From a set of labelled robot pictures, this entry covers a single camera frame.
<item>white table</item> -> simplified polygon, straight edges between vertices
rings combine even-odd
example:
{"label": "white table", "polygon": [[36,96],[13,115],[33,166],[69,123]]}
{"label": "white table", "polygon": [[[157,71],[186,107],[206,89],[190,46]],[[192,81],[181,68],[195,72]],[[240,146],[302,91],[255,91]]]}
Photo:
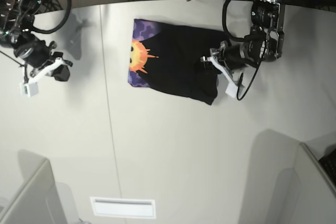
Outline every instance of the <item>white table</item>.
{"label": "white table", "polygon": [[[30,100],[18,95],[19,70],[0,57],[7,90],[0,97],[0,151],[13,162],[20,149],[50,158],[79,216],[93,223],[123,220],[94,217],[90,196],[155,199],[152,222],[160,224],[263,223],[279,172],[295,164],[297,140],[336,135],[336,14],[287,6],[283,57],[262,65],[243,102],[224,95],[223,79],[213,106],[127,83],[134,18],[222,29],[222,4],[75,9],[62,30],[40,37],[82,58],[69,83],[43,80],[41,94]],[[250,6],[230,4],[228,27],[237,35],[249,32]],[[60,16],[37,20],[42,27]],[[12,169],[19,170],[17,162]]]}

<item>purple camouflage print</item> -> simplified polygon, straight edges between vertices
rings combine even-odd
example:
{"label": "purple camouflage print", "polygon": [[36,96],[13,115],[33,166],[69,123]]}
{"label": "purple camouflage print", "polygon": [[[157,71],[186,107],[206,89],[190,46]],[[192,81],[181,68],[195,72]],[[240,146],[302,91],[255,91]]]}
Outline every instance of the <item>purple camouflage print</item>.
{"label": "purple camouflage print", "polygon": [[[133,39],[143,41],[149,39],[160,32],[160,25],[154,21],[142,19],[134,20]],[[133,87],[148,88],[149,84],[143,80],[137,73],[129,71],[128,83]]]}

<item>sun graphic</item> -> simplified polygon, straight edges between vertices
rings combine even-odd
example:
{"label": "sun graphic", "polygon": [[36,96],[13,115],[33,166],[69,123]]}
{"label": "sun graphic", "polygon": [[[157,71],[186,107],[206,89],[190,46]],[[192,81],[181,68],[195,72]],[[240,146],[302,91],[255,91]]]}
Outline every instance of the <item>sun graphic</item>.
{"label": "sun graphic", "polygon": [[150,49],[146,49],[145,46],[138,40],[132,40],[132,52],[131,52],[131,63],[130,70],[137,72],[147,73],[144,66],[148,58],[158,58],[157,56],[149,55]]}

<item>t-shirt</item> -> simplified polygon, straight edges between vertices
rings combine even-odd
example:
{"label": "t-shirt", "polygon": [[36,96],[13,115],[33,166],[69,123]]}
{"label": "t-shirt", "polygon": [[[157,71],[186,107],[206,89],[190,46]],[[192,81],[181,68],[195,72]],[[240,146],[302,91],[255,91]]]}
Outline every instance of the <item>t-shirt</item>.
{"label": "t-shirt", "polygon": [[200,58],[227,40],[222,31],[136,19],[129,83],[203,101],[217,97],[217,73]]}

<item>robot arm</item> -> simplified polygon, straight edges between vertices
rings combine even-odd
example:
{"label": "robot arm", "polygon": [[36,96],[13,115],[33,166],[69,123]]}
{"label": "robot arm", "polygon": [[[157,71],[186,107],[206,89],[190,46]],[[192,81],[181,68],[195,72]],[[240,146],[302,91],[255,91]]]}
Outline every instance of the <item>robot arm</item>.
{"label": "robot arm", "polygon": [[[202,58],[201,62],[211,62],[213,67],[224,74],[229,85],[226,93],[242,100],[248,92],[251,84],[263,61],[274,61],[282,56],[284,43],[284,16],[285,5],[282,0],[253,0],[251,9],[252,27],[250,34],[244,38],[233,36],[227,29],[226,13],[231,0],[226,0],[223,6],[223,30],[227,37],[238,44],[228,46],[222,43],[219,49],[211,49],[209,58]],[[250,85],[243,90],[242,81],[246,67],[256,69]],[[234,78],[234,73],[242,73],[239,79]]]}
{"label": "robot arm", "polygon": [[[34,27],[35,14],[43,0],[0,0],[0,45],[13,48],[16,58],[24,61],[22,94],[29,97],[38,93],[37,82],[43,76],[54,77],[57,81],[68,81],[72,62],[63,60],[63,53],[52,52],[56,43],[49,46],[39,40],[32,31],[51,34],[60,29],[69,17],[71,0],[67,0],[67,9],[63,20],[51,30]],[[27,66],[33,70],[27,74]]]}

